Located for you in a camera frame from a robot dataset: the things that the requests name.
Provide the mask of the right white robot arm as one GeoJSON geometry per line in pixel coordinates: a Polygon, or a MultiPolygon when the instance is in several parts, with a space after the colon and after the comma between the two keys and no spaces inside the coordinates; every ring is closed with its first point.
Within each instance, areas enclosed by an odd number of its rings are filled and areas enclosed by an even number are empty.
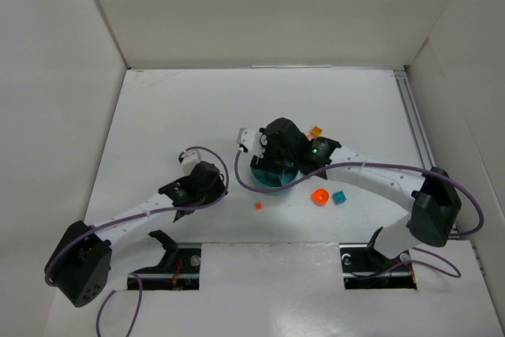
{"type": "Polygon", "coordinates": [[[253,146],[261,170],[279,174],[291,167],[303,175],[355,185],[403,208],[407,214],[380,227],[368,243],[369,249],[388,259],[420,244],[445,246],[462,206],[445,170],[433,167],[420,173],[377,167],[336,140],[307,138],[287,118],[259,129],[253,146]]]}

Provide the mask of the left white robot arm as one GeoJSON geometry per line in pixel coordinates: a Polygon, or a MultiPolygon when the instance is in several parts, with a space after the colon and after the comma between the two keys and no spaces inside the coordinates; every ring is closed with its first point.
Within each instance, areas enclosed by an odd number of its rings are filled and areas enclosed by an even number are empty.
{"type": "Polygon", "coordinates": [[[105,222],[89,226],[72,223],[51,254],[44,275],[46,283],[80,308],[107,285],[113,259],[144,236],[158,239],[164,249],[177,244],[161,234],[162,217],[174,213],[174,222],[209,208],[227,195],[229,172],[199,162],[189,174],[159,188],[135,208],[105,222]]]}

